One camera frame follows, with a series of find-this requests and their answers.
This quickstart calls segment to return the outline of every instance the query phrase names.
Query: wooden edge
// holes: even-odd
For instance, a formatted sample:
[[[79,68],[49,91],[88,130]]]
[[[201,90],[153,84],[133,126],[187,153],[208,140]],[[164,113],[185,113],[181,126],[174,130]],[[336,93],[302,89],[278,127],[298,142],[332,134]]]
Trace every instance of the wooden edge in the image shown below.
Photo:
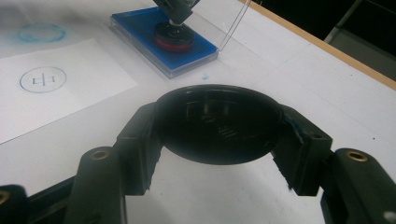
[[[256,10],[263,16],[269,18],[270,20],[280,24],[281,26],[289,29],[290,31],[294,32],[295,34],[299,35],[300,37],[306,39],[307,41],[311,42],[312,44],[316,45],[317,47],[327,51],[332,56],[340,59],[344,63],[358,69],[359,71],[363,72],[367,76],[381,82],[382,84],[396,90],[396,81],[392,80],[389,77],[382,75],[381,73],[375,71],[373,68],[367,66],[364,63],[359,62],[358,60],[350,57],[349,55],[345,54],[343,51],[336,49],[335,47],[327,44],[326,42],[322,41],[321,39],[309,34],[305,30],[301,29],[300,27],[292,24],[289,21],[277,16],[275,13],[271,12],[270,10],[266,9],[265,7],[261,7],[255,2],[250,2],[249,5],[252,9]]]

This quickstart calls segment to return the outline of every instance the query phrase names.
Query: blue tray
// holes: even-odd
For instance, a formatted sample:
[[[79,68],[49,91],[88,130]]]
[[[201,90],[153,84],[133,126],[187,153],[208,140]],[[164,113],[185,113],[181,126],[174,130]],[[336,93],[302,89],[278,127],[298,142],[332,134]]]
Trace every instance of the blue tray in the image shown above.
[[[113,26],[169,77],[211,62],[219,54],[216,46],[197,33],[193,47],[186,52],[160,49],[154,41],[154,26],[169,19],[158,7],[113,14],[111,18]]]

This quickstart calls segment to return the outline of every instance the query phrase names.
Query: black circular disc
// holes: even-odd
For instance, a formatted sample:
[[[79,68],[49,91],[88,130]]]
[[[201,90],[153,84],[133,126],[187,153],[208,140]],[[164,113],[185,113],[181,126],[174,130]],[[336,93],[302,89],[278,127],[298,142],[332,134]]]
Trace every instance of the black circular disc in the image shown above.
[[[160,22],[154,27],[154,40],[162,49],[183,52],[192,48],[194,31],[185,24],[173,25],[169,22]]]
[[[256,160],[276,145],[283,119],[280,105],[256,91],[222,85],[170,91],[156,103],[164,145],[202,163]]]

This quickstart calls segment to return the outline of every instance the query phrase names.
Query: mounting hole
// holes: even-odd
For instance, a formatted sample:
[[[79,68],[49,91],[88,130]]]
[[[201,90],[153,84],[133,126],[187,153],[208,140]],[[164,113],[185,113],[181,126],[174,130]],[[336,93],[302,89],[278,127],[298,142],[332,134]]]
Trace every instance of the mounting hole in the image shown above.
[[[354,161],[368,161],[369,160],[366,155],[364,155],[363,153],[361,153],[359,151],[348,151],[346,153],[346,155]]]
[[[0,205],[5,203],[9,198],[9,192],[0,190]]]
[[[91,154],[90,158],[93,161],[99,161],[107,158],[109,155],[110,152],[108,150],[97,150]]]
[[[396,223],[396,213],[395,212],[391,212],[391,211],[385,211],[384,212],[384,218],[392,224]]]

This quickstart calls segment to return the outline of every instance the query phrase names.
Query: circular symbol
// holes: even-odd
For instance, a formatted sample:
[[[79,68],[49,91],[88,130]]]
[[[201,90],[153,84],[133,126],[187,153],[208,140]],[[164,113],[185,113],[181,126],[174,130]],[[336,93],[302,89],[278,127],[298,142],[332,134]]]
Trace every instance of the circular symbol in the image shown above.
[[[66,82],[66,73],[56,67],[39,67],[21,77],[21,86],[31,92],[54,91]]]
[[[56,42],[66,35],[66,31],[54,24],[33,23],[23,26],[18,37],[26,42]]]

